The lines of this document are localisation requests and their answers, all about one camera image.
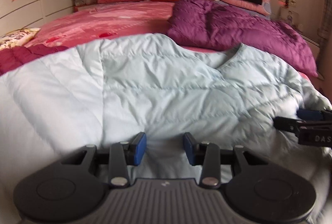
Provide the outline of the light blue down jacket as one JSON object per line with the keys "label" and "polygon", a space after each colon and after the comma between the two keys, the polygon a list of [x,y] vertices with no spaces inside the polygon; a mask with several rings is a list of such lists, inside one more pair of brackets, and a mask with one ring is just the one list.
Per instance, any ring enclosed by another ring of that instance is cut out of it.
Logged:
{"label": "light blue down jacket", "polygon": [[331,150],[298,144],[273,127],[300,108],[331,109],[281,58],[245,44],[220,53],[186,50],[162,34],[97,39],[1,76],[1,223],[18,223],[18,182],[94,144],[146,133],[138,177],[198,178],[181,134],[230,149],[243,145],[309,180],[309,223],[331,223]]}

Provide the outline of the white right nightstand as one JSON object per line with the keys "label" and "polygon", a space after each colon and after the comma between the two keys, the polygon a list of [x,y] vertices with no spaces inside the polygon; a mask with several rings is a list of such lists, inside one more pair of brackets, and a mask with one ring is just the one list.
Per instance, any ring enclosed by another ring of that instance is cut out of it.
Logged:
{"label": "white right nightstand", "polygon": [[313,49],[320,49],[320,45],[315,42],[313,39],[305,36],[303,33],[299,33],[300,36],[307,42],[307,44],[310,46],[310,48],[313,50]]}

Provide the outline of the grey plaid curtain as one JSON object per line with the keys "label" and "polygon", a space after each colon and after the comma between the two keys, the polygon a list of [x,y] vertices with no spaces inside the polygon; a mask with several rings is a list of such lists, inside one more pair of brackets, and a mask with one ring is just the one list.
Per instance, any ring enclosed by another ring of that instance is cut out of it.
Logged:
{"label": "grey plaid curtain", "polygon": [[317,30],[317,35],[319,38],[320,51],[317,57],[317,70],[322,71],[322,62],[325,48],[329,41],[329,36],[331,32],[331,0],[324,0],[323,15],[320,27]]}

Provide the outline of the framed child photo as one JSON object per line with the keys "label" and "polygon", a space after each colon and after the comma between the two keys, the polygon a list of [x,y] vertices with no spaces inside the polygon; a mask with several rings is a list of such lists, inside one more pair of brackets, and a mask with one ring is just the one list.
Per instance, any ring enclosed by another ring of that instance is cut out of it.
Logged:
{"label": "framed child photo", "polygon": [[286,23],[292,27],[297,27],[299,24],[299,14],[295,11],[287,11]]}

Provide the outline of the purple down jacket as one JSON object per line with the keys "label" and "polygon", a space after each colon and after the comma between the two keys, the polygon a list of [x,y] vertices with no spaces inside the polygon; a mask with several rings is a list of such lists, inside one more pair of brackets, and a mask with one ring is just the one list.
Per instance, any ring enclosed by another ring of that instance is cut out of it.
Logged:
{"label": "purple down jacket", "polygon": [[299,72],[317,76],[309,45],[282,21],[253,16],[211,0],[179,0],[168,22],[167,36],[180,46],[226,51],[243,43],[276,55]]}

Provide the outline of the pink heart bed sheet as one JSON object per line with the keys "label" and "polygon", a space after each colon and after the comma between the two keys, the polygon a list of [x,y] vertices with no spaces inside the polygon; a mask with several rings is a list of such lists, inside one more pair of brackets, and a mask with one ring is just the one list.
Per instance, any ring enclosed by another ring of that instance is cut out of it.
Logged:
{"label": "pink heart bed sheet", "polygon": [[169,2],[150,1],[99,5],[45,24],[29,45],[73,47],[100,38],[145,33],[167,35],[173,6]]}

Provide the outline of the dark red down jacket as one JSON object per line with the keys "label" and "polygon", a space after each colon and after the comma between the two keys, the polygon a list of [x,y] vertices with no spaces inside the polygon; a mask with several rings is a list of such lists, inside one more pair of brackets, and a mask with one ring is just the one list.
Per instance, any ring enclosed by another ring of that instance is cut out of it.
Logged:
{"label": "dark red down jacket", "polygon": [[31,47],[15,46],[14,48],[3,49],[0,52],[0,75],[2,76],[9,71],[13,71],[35,59],[65,50],[67,50],[65,46],[47,47],[43,44]]}

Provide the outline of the floral yellow white pillow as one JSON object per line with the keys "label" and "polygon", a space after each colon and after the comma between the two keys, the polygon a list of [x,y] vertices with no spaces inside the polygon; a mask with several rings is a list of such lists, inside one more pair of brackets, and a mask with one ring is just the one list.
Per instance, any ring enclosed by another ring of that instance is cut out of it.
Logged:
{"label": "floral yellow white pillow", "polygon": [[15,46],[24,46],[32,40],[40,31],[40,28],[23,28],[1,36],[0,50],[10,49]]}

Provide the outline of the wall socket with red light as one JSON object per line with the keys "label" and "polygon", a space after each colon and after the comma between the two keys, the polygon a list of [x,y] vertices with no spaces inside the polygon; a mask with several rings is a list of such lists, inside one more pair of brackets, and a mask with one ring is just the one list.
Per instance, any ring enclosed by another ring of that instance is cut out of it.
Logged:
{"label": "wall socket with red light", "polygon": [[278,1],[282,2],[284,6],[296,7],[297,5],[296,0],[278,0]]}

